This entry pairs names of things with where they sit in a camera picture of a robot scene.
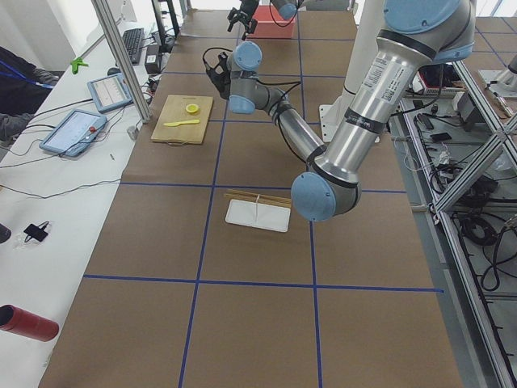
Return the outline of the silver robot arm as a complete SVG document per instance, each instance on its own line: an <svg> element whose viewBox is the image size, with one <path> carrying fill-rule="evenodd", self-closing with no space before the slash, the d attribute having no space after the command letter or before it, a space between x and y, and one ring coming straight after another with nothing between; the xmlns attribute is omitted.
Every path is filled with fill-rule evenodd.
<svg viewBox="0 0 517 388"><path fill-rule="evenodd" d="M244 40L231 53L221 53L206 72L231 112L262 110L278 125L308 167L292 184L292 204L305 219L325 221L359 202L359 167L418 70L470 55L475 20L474 1L368 2L359 29L373 32L375 40L357 38L354 46L376 49L376 55L364 64L364 76L329 143L301 118L284 91L259 80L263 54L256 43Z"/></svg>
<svg viewBox="0 0 517 388"><path fill-rule="evenodd" d="M230 11L228 20L241 18L244 23L251 21L260 3L255 0L240 1L239 7ZM283 20L289 20L303 7L309 11L350 11L354 8L355 1L269 1L269 4L276 9Z"/></svg>

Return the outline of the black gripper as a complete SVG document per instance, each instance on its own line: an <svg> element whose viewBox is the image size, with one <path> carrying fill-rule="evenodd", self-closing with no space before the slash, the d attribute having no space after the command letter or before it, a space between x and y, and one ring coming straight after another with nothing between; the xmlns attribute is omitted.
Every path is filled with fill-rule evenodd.
<svg viewBox="0 0 517 388"><path fill-rule="evenodd" d="M259 6L258 0L241 0L239 16L242 20L251 20Z"/></svg>
<svg viewBox="0 0 517 388"><path fill-rule="evenodd" d="M219 92L220 97L222 99L228 99L231 87L230 70L228 67L229 56L226 52L221 52L217 58L218 62L215 66L211 66L206 59L204 59L205 72L213 86Z"/></svg>

